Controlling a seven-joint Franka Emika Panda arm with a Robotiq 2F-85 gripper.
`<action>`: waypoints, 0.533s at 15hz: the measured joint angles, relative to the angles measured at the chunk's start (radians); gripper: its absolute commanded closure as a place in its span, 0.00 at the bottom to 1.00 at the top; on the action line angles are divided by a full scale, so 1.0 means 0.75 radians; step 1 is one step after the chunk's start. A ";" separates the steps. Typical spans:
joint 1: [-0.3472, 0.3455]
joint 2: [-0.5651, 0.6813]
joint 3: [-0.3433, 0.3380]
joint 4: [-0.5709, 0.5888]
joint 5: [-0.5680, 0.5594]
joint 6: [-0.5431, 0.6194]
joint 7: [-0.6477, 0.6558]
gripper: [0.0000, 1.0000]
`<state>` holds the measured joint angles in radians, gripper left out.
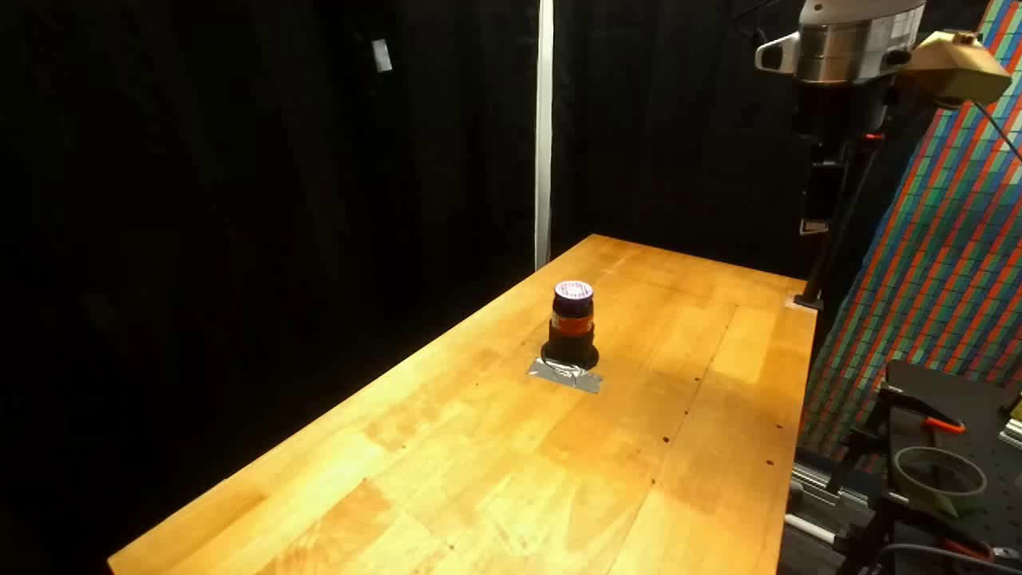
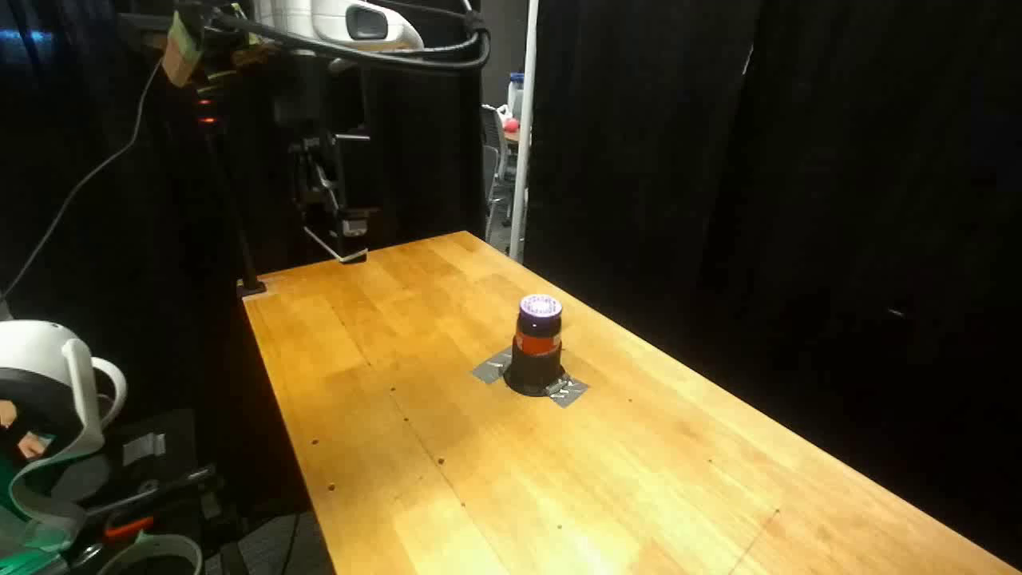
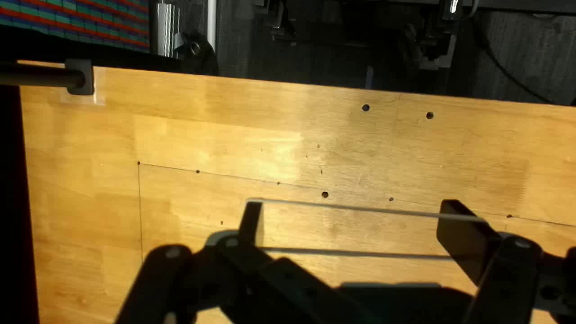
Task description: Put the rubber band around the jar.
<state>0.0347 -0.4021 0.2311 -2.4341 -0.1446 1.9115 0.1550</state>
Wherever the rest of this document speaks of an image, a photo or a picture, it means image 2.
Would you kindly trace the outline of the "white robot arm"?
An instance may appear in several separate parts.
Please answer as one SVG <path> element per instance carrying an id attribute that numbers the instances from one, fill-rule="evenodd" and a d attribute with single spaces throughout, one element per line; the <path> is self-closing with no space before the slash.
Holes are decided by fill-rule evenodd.
<path id="1" fill-rule="evenodd" d="M 402 0 L 260 0 L 249 31 L 366 68 L 462 75 L 492 38 L 470 0 L 457 11 Z"/>

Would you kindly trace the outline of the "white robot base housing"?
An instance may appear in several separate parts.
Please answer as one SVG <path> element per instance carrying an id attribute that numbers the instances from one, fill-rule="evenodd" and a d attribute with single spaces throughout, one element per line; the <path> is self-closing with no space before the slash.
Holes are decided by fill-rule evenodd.
<path id="1" fill-rule="evenodd" d="M 10 479 L 12 509 L 25 518 L 74 515 L 69 502 L 36 493 L 29 476 L 95 453 L 129 403 L 129 376 L 93 354 L 76 331 L 49 319 L 0 324 L 0 375 L 18 425 L 55 440 Z"/>

